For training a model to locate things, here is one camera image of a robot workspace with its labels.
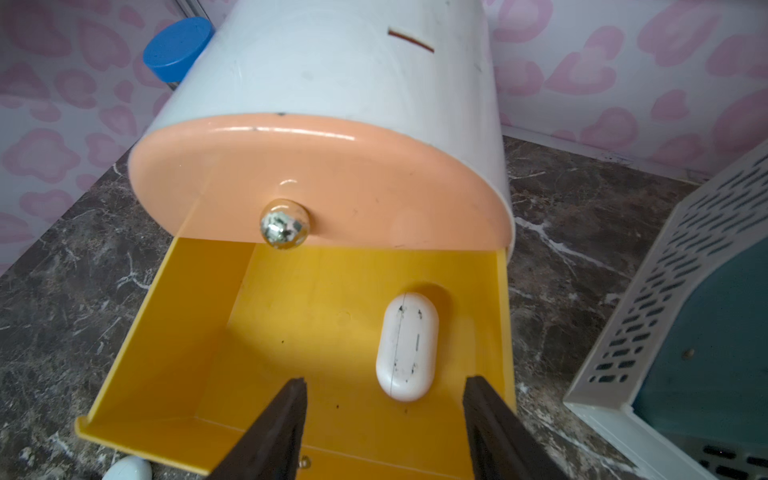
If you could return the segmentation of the white drawer cabinet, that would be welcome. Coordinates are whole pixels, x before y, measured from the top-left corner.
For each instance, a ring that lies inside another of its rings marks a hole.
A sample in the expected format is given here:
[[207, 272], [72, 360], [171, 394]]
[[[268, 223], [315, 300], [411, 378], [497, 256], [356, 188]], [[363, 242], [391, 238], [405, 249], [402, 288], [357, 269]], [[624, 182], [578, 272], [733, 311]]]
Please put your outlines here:
[[354, 121], [433, 146], [507, 197], [515, 231], [477, 1], [240, 1], [144, 137], [244, 114]]

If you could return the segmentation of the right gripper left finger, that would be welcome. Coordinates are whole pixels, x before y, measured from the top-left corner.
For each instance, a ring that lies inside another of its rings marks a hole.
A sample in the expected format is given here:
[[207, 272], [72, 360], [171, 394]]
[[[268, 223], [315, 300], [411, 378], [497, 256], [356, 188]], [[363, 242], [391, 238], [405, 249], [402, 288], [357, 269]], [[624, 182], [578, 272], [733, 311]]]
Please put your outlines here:
[[306, 381], [290, 379], [207, 479], [295, 479], [307, 407]]

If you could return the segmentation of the white file organizer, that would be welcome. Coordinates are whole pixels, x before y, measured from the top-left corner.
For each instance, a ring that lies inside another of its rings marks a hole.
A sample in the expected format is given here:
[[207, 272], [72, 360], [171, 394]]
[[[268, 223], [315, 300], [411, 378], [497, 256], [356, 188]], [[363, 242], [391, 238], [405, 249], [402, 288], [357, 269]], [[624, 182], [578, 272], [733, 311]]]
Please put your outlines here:
[[670, 214], [565, 399], [652, 479], [767, 475], [767, 148]]

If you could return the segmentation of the orange top drawer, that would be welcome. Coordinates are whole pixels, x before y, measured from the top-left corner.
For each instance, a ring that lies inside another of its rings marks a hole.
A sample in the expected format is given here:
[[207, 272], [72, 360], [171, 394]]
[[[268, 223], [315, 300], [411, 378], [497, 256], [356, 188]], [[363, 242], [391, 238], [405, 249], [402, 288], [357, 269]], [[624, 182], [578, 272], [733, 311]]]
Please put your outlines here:
[[134, 192], [166, 231], [258, 242], [276, 199], [309, 214], [317, 246], [496, 251], [509, 202], [453, 156], [406, 135], [328, 117], [225, 115], [160, 128], [129, 159]]

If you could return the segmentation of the white earphone case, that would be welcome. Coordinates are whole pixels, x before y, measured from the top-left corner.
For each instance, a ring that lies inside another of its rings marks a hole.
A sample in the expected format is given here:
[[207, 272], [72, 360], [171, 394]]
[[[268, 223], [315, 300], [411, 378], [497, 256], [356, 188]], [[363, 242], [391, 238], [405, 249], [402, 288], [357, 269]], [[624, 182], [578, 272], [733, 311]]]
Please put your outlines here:
[[380, 387], [392, 399], [413, 402], [430, 389], [435, 376], [439, 317], [424, 295], [407, 292], [387, 306], [376, 358]]
[[137, 456], [126, 456], [115, 462], [102, 476], [102, 480], [151, 480], [151, 464]]

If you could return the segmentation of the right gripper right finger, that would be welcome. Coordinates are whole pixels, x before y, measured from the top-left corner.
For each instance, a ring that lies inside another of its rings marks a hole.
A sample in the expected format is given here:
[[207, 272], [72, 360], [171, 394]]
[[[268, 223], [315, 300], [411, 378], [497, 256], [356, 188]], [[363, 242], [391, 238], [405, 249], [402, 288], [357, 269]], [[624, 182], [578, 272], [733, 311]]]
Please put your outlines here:
[[484, 377], [466, 380], [462, 404], [476, 479], [567, 477]]

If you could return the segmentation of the yellow drawer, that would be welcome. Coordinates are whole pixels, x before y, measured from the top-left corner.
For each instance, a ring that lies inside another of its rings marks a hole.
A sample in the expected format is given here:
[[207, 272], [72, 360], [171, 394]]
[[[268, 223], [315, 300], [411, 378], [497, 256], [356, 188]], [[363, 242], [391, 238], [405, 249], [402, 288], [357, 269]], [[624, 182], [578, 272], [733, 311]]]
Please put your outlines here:
[[[205, 475], [284, 384], [303, 378], [302, 479], [469, 479], [465, 381], [515, 402], [504, 251], [406, 251], [174, 240], [77, 434]], [[436, 307], [427, 394], [399, 402], [375, 362], [385, 310]]]

